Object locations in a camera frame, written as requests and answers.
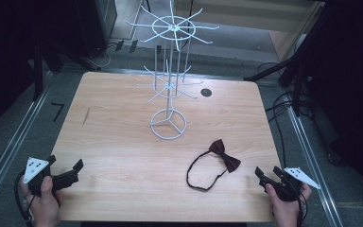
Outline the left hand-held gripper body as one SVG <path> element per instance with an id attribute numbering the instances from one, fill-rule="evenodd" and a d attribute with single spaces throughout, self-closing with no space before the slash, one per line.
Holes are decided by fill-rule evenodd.
<path id="1" fill-rule="evenodd" d="M 74 172 L 73 168 L 54 176 L 51 174 L 50 167 L 46 159 L 28 158 L 24 174 L 24 183 L 28 185 L 28 190 L 32 195 L 41 195 L 41 186 L 45 176 L 52 178 L 52 193 L 63 188 L 68 188 L 78 181 L 78 173 Z"/>

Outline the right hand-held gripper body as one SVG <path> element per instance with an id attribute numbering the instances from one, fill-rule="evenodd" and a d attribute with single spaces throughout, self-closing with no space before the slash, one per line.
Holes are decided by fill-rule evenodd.
<path id="1" fill-rule="evenodd" d="M 280 200 L 296 201 L 299 198 L 302 183 L 306 183 L 316 189 L 320 189 L 320 185 L 304 173 L 299 167 L 286 167 L 282 170 L 285 172 L 285 177 L 280 178 L 278 183 L 266 175 L 263 181 L 259 180 L 259 184 L 263 187 L 266 187 L 267 183 L 271 184 Z"/>

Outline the dark red bow tie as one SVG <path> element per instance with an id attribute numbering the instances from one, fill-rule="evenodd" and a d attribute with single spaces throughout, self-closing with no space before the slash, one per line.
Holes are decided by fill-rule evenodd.
<path id="1" fill-rule="evenodd" d="M 208 187 L 201 187 L 198 185 L 192 185 L 189 182 L 189 173 L 193 168 L 193 165 L 202 157 L 204 157 L 205 155 L 208 155 L 210 153 L 214 153 L 216 154 L 224 163 L 225 165 L 225 170 L 223 172 L 221 172 L 220 174 L 218 174 L 214 181 L 208 186 Z M 187 185 L 195 190 L 201 191 L 201 192 L 206 192 L 209 191 L 217 182 L 217 180 L 222 177 L 226 172 L 232 173 L 234 171 L 236 171 L 239 166 L 241 165 L 241 161 L 230 156 L 229 154 L 226 153 L 226 149 L 224 146 L 224 143 L 221 139 L 216 140 L 215 142 L 213 142 L 211 144 L 211 146 L 208 148 L 207 151 L 201 153 L 192 163 L 191 165 L 188 167 L 187 172 L 186 172 L 186 183 Z"/>

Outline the white wire display rack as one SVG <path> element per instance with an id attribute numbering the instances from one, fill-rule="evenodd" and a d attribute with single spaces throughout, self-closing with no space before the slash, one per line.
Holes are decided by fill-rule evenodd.
<path id="1" fill-rule="evenodd" d="M 197 82 L 186 82 L 187 73 L 191 70 L 189 63 L 191 41 L 199 41 L 202 44 L 211 44 L 197 35 L 201 30 L 216 30 L 217 26 L 197 26 L 193 20 L 199 16 L 202 9 L 190 12 L 187 16 L 180 16 L 174 12 L 173 0 L 169 0 L 167 15 L 159 16 L 149 9 L 141 7 L 145 13 L 153 18 L 148 23 L 131 23 L 133 27 L 146 27 L 152 31 L 152 35 L 143 40 L 143 43 L 154 41 L 154 68 L 144 69 L 153 76 L 151 83 L 144 85 L 150 87 L 154 93 L 147 101 L 150 103 L 157 98 L 163 98 L 166 105 L 157 111 L 150 119 L 149 127 L 159 138 L 173 140 L 184 135 L 187 129 L 187 119 L 182 112 L 174 106 L 174 101 L 181 96 L 197 99 L 187 92 L 187 87 L 198 85 Z"/>

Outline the person's right hand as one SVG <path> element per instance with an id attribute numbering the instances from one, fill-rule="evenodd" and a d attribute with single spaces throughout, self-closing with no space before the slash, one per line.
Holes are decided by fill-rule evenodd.
<path id="1" fill-rule="evenodd" d="M 270 199 L 269 207 L 276 227 L 298 227 L 298 223 L 302 220 L 303 204 L 310 197 L 312 193 L 311 188 L 306 183 L 302 184 L 299 201 L 280 200 L 275 189 L 269 183 L 266 184 L 266 191 Z"/>

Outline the person's left hand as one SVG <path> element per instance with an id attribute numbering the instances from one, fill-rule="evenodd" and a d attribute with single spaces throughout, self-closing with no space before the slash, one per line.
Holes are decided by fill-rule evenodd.
<path id="1" fill-rule="evenodd" d="M 60 204 L 63 201 L 63 194 L 59 190 L 56 194 L 52 193 L 52 178 L 44 177 L 40 197 L 34 197 L 24 182 L 21 182 L 21 188 L 34 218 L 35 227 L 59 227 L 61 222 Z"/>

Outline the black stand legs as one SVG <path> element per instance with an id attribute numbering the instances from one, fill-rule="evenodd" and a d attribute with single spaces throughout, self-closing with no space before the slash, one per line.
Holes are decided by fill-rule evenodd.
<path id="1" fill-rule="evenodd" d="M 295 51 L 295 53 L 285 61 L 280 63 L 276 63 L 274 66 L 271 66 L 269 69 L 265 71 L 259 72 L 256 75 L 244 77 L 245 81 L 255 82 L 259 79 L 262 79 L 266 76 L 269 76 L 275 72 L 278 72 L 284 69 L 283 74 L 280 76 L 278 83 L 282 87 L 286 87 L 292 81 L 295 81 L 294 91 L 292 97 L 292 108 L 295 115 L 300 115 L 300 95 L 303 84 L 303 76 L 304 76 L 304 61 L 306 60 L 305 54 L 308 52 L 310 48 L 310 41 L 308 40 L 309 36 L 306 36 L 301 45 Z"/>
<path id="2" fill-rule="evenodd" d="M 41 39 L 36 42 L 34 46 L 34 97 L 33 101 L 36 101 L 43 93 L 43 61 L 46 61 L 48 67 L 56 72 L 62 69 L 62 62 L 58 56 L 61 53 L 77 64 L 81 65 L 85 69 L 98 71 L 100 66 L 92 66 L 87 61 L 83 60 L 74 51 L 58 44 L 57 42 Z"/>

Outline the black cabinet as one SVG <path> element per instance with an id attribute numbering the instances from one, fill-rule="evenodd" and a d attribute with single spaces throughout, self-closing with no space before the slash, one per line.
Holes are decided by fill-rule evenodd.
<path id="1" fill-rule="evenodd" d="M 114 0 L 75 0 L 81 28 L 83 55 L 92 58 L 109 43 L 117 10 Z"/>

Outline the metal floor rail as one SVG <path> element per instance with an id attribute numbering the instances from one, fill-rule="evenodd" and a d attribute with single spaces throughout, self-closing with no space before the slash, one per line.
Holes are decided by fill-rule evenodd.
<path id="1" fill-rule="evenodd" d="M 295 133 L 298 137 L 303 157 L 305 158 L 311 176 L 320 185 L 320 189 L 317 189 L 317 193 L 320 198 L 320 204 L 328 220 L 329 226 L 344 227 L 341 216 L 337 210 L 335 200 L 332 196 L 329 186 L 325 181 L 324 175 L 322 174 L 322 171 L 320 169 L 319 162 L 310 144 L 308 135 L 304 129 L 302 118 L 295 114 L 292 107 L 290 107 L 287 112 L 289 114 L 289 118 L 295 130 Z"/>
<path id="2" fill-rule="evenodd" d="M 33 100 L 35 85 L 32 84 L 0 118 L 0 187 L 16 161 L 55 78 L 55 73 L 46 72 L 43 76 L 43 91 L 39 97 Z"/>

